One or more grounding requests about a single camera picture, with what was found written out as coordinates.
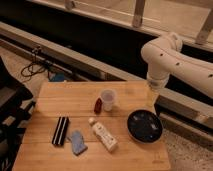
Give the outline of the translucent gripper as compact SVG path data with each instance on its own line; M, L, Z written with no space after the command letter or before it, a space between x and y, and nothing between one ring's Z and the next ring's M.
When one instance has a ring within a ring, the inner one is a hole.
M147 93L147 105L153 106L159 96L159 86L152 80L148 80L147 84L149 85L149 91Z

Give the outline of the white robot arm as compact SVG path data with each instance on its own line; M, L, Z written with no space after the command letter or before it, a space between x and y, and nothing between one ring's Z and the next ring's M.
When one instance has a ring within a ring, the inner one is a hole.
M148 64L146 79L152 89L163 89L169 77L180 79L213 101L213 63L181 52L183 41L175 32L150 40L141 48Z

